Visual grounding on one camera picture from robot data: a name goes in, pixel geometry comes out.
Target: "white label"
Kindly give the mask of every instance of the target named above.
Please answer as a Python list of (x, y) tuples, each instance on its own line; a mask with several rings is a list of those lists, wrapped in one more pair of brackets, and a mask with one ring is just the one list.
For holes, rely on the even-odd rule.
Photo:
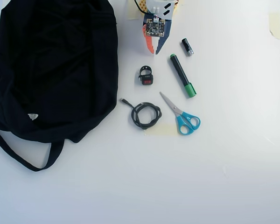
[(38, 118), (38, 114), (35, 113), (29, 113), (28, 116), (30, 117), (31, 120), (35, 120), (36, 118)]

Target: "blue scissors handle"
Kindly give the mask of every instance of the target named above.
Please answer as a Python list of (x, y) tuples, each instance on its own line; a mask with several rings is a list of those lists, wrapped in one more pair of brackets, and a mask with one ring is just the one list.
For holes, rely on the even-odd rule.
[(200, 121), (199, 117), (193, 116), (186, 112), (183, 112), (182, 116), (190, 123), (190, 125), (192, 126), (192, 128), (194, 130), (197, 130), (200, 127), (201, 121)]
[[(176, 119), (177, 119), (178, 129), (179, 129), (180, 134), (182, 134), (182, 135), (190, 135), (190, 134), (192, 134), (194, 132), (194, 129), (184, 121), (182, 116), (177, 116)], [(182, 127), (187, 128), (187, 132), (186, 133), (182, 131)]]

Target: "black ring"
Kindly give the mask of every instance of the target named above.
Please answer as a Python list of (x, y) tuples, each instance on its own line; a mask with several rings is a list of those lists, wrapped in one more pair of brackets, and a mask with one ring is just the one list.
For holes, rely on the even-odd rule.
[(153, 73), (152, 69), (151, 69), (148, 65), (144, 65), (144, 66), (140, 69), (140, 76), (139, 76), (139, 77), (143, 76), (141, 73), (142, 73), (144, 70), (150, 71), (150, 73), (147, 74), (147, 75), (151, 75), (151, 74)]

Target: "marker cap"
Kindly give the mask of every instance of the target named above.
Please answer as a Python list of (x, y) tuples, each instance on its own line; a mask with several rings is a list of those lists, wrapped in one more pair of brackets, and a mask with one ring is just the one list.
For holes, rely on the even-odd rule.
[(185, 89), (186, 89), (187, 94), (188, 94), (188, 96), (189, 96), (190, 98), (196, 96), (197, 93), (196, 93), (196, 91), (195, 91), (195, 89), (194, 89), (192, 83), (190, 83), (189, 85), (186, 85), (186, 86), (185, 86)]

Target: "scissors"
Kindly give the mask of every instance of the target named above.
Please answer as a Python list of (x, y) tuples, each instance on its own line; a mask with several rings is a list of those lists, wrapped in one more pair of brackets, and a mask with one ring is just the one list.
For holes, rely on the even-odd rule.
[[(160, 92), (160, 94), (163, 97), (163, 99), (166, 101), (166, 103), (171, 107), (173, 112), (175, 113), (176, 119), (177, 119), (177, 123), (178, 123), (178, 129), (179, 129), (180, 134), (182, 134), (182, 135), (190, 135), (195, 130), (197, 130), (199, 128), (199, 126), (201, 124), (201, 121), (200, 121), (199, 117), (196, 117), (196, 116), (188, 114), (188, 113), (186, 113), (184, 111), (181, 111), (162, 92)], [(188, 131), (186, 133), (183, 132), (182, 131), (182, 127), (186, 127)]]

